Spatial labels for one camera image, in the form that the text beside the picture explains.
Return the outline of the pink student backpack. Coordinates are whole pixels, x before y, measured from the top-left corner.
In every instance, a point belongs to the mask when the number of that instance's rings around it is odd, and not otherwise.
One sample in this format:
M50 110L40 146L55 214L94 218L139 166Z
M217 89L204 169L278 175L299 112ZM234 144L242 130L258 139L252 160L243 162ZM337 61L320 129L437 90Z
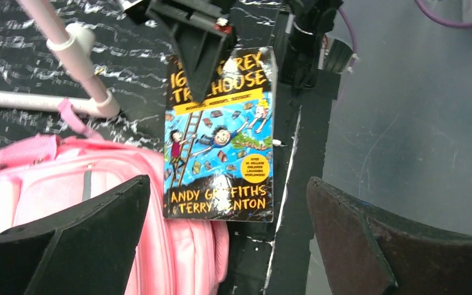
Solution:
M221 221L165 219L163 156L104 140L36 135L0 148L0 233L90 200L139 175L150 199L123 294L216 294L229 234Z

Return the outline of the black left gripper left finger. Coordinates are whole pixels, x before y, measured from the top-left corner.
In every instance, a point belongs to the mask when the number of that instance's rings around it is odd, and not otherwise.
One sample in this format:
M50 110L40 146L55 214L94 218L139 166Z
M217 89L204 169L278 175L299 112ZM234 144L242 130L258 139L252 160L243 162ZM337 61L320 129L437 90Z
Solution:
M0 233L0 294L123 294L150 199L139 175Z

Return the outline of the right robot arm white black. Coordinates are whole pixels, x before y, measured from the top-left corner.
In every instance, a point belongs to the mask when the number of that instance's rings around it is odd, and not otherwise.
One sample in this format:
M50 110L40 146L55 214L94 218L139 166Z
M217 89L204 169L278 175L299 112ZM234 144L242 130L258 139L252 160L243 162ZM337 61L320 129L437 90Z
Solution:
M235 1L119 1L137 25L163 26L184 69L192 100L202 103L219 63L237 43L229 12ZM342 1L283 1L270 43L280 57L280 81L296 93L315 80L323 40L334 28Z

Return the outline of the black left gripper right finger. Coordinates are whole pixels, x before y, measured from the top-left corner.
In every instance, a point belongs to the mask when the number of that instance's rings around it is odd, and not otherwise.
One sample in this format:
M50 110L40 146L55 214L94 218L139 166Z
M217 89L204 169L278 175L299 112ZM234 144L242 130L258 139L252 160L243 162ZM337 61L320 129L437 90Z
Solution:
M472 235L404 218L317 177L307 203L333 294L472 294Z

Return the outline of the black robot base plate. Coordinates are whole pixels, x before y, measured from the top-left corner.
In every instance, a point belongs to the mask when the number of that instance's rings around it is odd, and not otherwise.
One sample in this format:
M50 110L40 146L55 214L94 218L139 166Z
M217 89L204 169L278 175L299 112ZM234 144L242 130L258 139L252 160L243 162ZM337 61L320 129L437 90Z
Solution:
M340 77L324 72L294 93L280 81L275 107L274 220L230 222L229 268L219 294L304 294L313 227L306 201L307 183L322 172L328 120Z

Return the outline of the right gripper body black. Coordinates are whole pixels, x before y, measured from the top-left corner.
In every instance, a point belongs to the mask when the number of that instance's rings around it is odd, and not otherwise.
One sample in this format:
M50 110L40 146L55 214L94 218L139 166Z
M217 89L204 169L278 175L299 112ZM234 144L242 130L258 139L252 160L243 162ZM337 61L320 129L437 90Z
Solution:
M123 12L137 25L149 19L170 17L189 20L196 12L209 17L225 17L236 1L118 1Z

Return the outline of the dark treehouse book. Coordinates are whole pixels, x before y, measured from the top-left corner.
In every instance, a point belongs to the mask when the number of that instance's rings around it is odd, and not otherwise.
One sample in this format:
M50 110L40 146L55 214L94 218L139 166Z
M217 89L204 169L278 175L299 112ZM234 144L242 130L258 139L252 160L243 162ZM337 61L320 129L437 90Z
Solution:
M168 63L163 214L172 219L273 220L273 48L220 62L202 103L177 56Z

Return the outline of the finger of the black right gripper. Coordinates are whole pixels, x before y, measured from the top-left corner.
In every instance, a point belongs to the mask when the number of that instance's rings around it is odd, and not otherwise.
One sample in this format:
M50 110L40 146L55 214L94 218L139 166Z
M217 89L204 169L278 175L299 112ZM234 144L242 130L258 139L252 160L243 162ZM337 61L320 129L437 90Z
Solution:
M236 30L225 17L196 12L189 20L158 19L170 34L181 60L192 99L202 103L210 91L216 68L237 43Z

